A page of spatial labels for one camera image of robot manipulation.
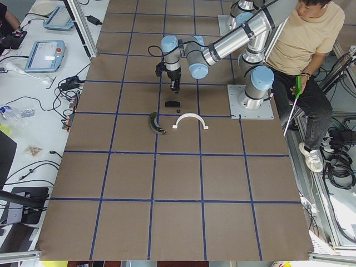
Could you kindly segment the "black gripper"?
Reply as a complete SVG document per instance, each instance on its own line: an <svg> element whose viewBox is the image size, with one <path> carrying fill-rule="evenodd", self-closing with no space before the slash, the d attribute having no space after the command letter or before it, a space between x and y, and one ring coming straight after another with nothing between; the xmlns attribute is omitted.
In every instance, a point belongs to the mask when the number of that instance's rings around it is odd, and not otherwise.
<svg viewBox="0 0 356 267"><path fill-rule="evenodd" d="M180 79L181 79L181 69L178 68L176 70L167 70L167 75L171 80L170 89L175 93L179 93L180 90Z"/></svg>

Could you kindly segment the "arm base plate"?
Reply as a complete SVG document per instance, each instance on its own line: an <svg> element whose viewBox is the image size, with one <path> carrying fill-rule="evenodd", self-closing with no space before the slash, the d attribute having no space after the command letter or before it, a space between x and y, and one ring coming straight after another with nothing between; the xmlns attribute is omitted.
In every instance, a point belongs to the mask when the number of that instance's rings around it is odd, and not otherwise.
<svg viewBox="0 0 356 267"><path fill-rule="evenodd" d="M245 94L245 85L228 85L231 119L273 120L274 114L268 99L268 91L259 100L252 100Z"/></svg>
<svg viewBox="0 0 356 267"><path fill-rule="evenodd" d="M230 15L218 15L220 36L224 36L236 27L235 18Z"/></svg>

